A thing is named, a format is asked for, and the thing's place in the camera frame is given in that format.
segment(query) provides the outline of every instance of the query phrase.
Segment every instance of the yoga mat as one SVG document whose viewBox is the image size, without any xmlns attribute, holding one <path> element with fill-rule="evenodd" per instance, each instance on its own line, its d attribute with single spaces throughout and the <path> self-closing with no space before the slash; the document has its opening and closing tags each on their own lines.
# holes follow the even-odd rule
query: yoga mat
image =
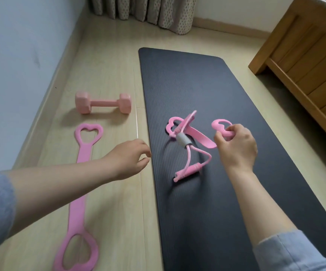
<svg viewBox="0 0 326 271">
<path fill-rule="evenodd" d="M 139 59 L 165 271 L 259 270 L 217 149 L 197 143 L 212 161 L 201 174 L 172 180 L 184 168 L 187 151 L 169 139 L 165 126 L 169 118 L 185 118 L 194 110 L 191 126 L 211 139 L 215 119 L 251 130 L 258 146 L 255 174 L 326 257 L 326 211 L 225 62 L 153 48 L 141 48 Z M 193 151 L 191 164 L 204 159 Z"/>
</svg>

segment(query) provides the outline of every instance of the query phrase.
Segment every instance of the pink resistance band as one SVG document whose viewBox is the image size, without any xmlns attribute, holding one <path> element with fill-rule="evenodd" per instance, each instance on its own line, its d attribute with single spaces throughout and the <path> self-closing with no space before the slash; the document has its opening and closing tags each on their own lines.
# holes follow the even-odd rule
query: pink resistance band
<svg viewBox="0 0 326 271">
<path fill-rule="evenodd" d="M 90 143 L 84 143 L 81 139 L 80 132 L 83 129 L 93 130 L 97 129 L 98 134 Z M 90 160 L 93 144 L 95 144 L 103 135 L 103 128 L 101 125 L 90 125 L 82 123 L 77 127 L 74 132 L 75 138 L 79 144 L 79 153 L 77 163 L 83 163 Z M 55 271 L 67 271 L 63 267 L 63 257 L 65 250 L 71 238 L 75 235 L 81 235 L 90 246 L 90 259 L 85 263 L 75 264 L 69 271 L 92 271 L 98 261 L 98 245 L 92 235 L 90 235 L 84 228 L 84 215 L 85 215 L 85 199 L 86 195 L 76 199 L 69 205 L 69 222 L 68 232 L 61 244 L 57 255 L 54 260 Z"/>
<path fill-rule="evenodd" d="M 192 174 L 198 172 L 199 170 L 202 169 L 203 166 L 208 164 L 212 159 L 211 154 L 209 154 L 208 152 L 193 146 L 192 142 L 186 136 L 186 134 L 192 136 L 195 140 L 197 140 L 199 143 L 201 143 L 206 148 L 215 148 L 215 147 L 217 147 L 217 145 L 213 141 L 211 141 L 208 137 L 206 137 L 204 134 L 199 132 L 197 129 L 190 126 L 190 123 L 194 120 L 194 115 L 196 113 L 197 113 L 197 110 L 193 111 L 185 119 L 182 119 L 180 117 L 172 117 L 172 118 L 169 119 L 169 122 L 168 122 L 167 126 L 165 127 L 165 130 L 168 132 L 169 136 L 171 138 L 177 139 L 179 144 L 184 146 L 187 149 L 187 153 L 188 153 L 187 164 L 182 170 L 176 172 L 175 178 L 173 179 L 174 182 L 178 182 L 180 179 L 183 179 L 183 178 L 185 178 L 185 177 L 187 177 L 189 175 L 192 175 Z M 172 127 L 174 126 L 174 121 L 175 120 L 181 121 L 181 123 L 175 128 L 174 131 L 172 131 Z M 225 137 L 227 141 L 232 140 L 235 133 L 233 131 L 226 131 L 224 129 L 224 125 L 220 124 L 220 122 L 229 123 L 230 125 L 232 125 L 232 123 L 227 121 L 227 120 L 218 119 L 218 120 L 214 120 L 212 122 L 213 129 L 215 129 L 217 131 L 220 131 L 222 133 L 222 136 Z M 208 159 L 202 164 L 201 163 L 196 163 L 196 164 L 193 164 L 193 165 L 189 165 L 190 164 L 190 150 L 191 149 L 195 150 L 197 152 L 200 152 L 202 154 L 207 155 Z"/>
</svg>

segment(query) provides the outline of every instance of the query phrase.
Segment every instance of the hand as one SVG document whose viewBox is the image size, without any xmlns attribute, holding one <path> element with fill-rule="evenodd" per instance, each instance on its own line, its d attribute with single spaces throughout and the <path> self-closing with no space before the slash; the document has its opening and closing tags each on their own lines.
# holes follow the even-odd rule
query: hand
<svg viewBox="0 0 326 271">
<path fill-rule="evenodd" d="M 214 136 L 226 172 L 230 173 L 232 170 L 252 172 L 258 151 L 251 131 L 240 124 L 231 125 L 226 130 L 236 133 L 231 141 L 226 141 L 218 131 Z"/>
<path fill-rule="evenodd" d="M 147 157 L 139 160 L 142 154 Z M 114 179 L 123 180 L 141 172 L 151 157 L 149 146 L 141 139 L 135 139 L 117 145 L 102 159 L 112 168 Z"/>
</svg>

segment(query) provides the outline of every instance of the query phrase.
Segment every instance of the pink dumbbell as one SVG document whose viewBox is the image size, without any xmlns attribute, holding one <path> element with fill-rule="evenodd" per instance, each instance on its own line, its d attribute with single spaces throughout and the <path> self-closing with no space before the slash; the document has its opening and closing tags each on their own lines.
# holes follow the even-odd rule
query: pink dumbbell
<svg viewBox="0 0 326 271">
<path fill-rule="evenodd" d="M 119 99 L 114 100 L 91 100 L 88 92 L 75 93 L 75 107 L 81 114 L 89 114 L 92 107 L 119 107 L 120 112 L 129 114 L 132 111 L 132 99 L 129 94 L 121 93 Z"/>
</svg>

